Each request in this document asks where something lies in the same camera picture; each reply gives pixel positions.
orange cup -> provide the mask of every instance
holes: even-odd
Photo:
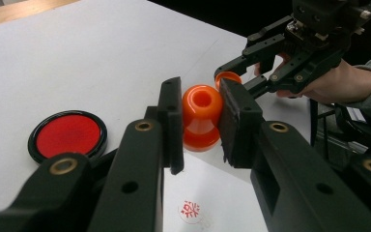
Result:
[[[210,150],[219,140],[217,128],[222,98],[209,85],[195,85],[183,95],[183,142],[191,152]]]
[[[215,88],[217,90],[219,90],[219,83],[221,81],[221,78],[232,79],[239,83],[243,83],[243,81],[241,80],[241,77],[235,72],[220,72],[219,74],[215,76]]]

orange ring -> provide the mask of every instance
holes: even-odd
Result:
[[[221,81],[221,78],[232,79],[239,83],[243,83],[243,81],[241,80],[241,77],[235,72],[220,72],[219,74],[215,76],[215,88],[217,90],[219,90],[219,82]]]

white tabletop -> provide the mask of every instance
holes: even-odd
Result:
[[[148,105],[157,105],[162,81],[180,76],[183,91],[195,84],[214,86],[214,71],[240,56],[245,42],[145,0],[81,0],[0,24],[0,210],[11,204],[38,167],[28,154],[27,140],[41,120],[65,110],[91,112],[106,124],[106,152],[111,151],[119,146],[127,124],[143,118]],[[243,78],[252,78],[252,72]],[[309,139],[307,99],[266,94],[258,103],[266,120],[289,123]],[[185,161],[185,172],[165,181],[164,231],[220,232],[239,228],[235,226],[240,230],[234,231],[267,230],[249,170],[223,163],[219,145],[207,153],[185,151]],[[206,178],[195,178],[200,174]],[[177,199],[172,188],[189,179],[194,184],[184,193],[188,195]],[[231,189],[242,193],[227,193]],[[202,192],[210,190],[218,195],[216,201],[204,197]],[[209,225],[204,220],[198,225],[174,223],[184,200],[206,205]],[[219,201],[222,208],[215,207]],[[243,222],[225,221],[224,209],[245,214],[239,217]]]

red circular reflector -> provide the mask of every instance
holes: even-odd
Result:
[[[105,149],[106,127],[97,116],[84,111],[65,111],[43,120],[31,133],[28,150],[42,162],[64,153],[97,157]]]

wooden floor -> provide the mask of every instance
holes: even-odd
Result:
[[[0,7],[0,23],[35,15],[79,0],[27,0]]]

